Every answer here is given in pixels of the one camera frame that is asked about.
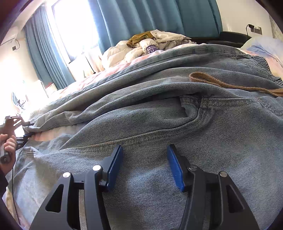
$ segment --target purple label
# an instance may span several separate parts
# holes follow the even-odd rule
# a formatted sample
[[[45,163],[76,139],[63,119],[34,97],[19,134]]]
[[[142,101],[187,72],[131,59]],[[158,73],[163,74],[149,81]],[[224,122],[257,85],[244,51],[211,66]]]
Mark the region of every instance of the purple label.
[[[155,45],[150,45],[150,46],[148,46],[148,47],[146,48],[146,50],[147,50],[147,52],[150,54],[150,53],[156,51],[156,50],[157,50],[157,47],[156,47]]]

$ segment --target blue curtain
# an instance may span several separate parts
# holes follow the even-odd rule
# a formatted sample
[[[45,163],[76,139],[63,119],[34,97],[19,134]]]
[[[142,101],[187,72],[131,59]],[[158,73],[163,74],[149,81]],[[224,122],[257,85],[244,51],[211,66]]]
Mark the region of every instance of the blue curtain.
[[[39,80],[64,89],[75,82],[54,40],[46,10],[40,6],[25,25],[29,53]]]
[[[88,0],[99,47],[158,29],[188,37],[218,37],[222,23],[216,0]]]

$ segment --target brown drawstring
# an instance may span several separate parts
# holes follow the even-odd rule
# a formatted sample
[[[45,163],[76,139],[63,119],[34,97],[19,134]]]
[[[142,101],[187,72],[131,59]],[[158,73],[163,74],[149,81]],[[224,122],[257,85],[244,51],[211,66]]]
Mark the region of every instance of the brown drawstring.
[[[227,84],[225,82],[222,82],[222,81],[216,79],[215,77],[212,77],[212,76],[210,76],[206,73],[202,73],[202,72],[193,72],[189,75],[189,78],[192,82],[208,83],[208,84],[212,84],[212,85],[222,87],[222,88],[227,88],[227,89],[239,89],[239,90],[245,90],[245,91],[249,91],[249,92],[261,91],[261,92],[265,92],[265,93],[271,94],[271,95],[276,96],[276,97],[282,97],[283,96],[283,88],[268,90],[268,89],[259,88],[259,87],[235,86],[235,85],[230,85],[230,84]]]

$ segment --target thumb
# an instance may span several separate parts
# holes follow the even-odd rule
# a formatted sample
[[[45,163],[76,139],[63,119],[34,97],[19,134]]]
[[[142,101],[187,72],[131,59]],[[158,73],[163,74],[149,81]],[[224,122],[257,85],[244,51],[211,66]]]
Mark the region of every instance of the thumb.
[[[7,140],[8,134],[0,134],[0,141]]]

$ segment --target denim fabric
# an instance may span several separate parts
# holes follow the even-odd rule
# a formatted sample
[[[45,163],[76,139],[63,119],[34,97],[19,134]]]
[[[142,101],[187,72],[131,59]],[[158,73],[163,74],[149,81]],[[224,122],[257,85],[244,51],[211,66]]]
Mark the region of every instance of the denim fabric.
[[[267,228],[283,206],[283,100],[189,82],[194,71],[228,84],[280,87],[251,56],[199,45],[143,60],[54,102],[33,114],[27,131],[88,124],[75,135],[29,140],[18,152],[14,192],[28,221],[63,172],[85,172],[121,144],[115,188],[103,195],[111,228],[178,229],[187,194],[168,165],[173,143],[204,171],[228,172]]]

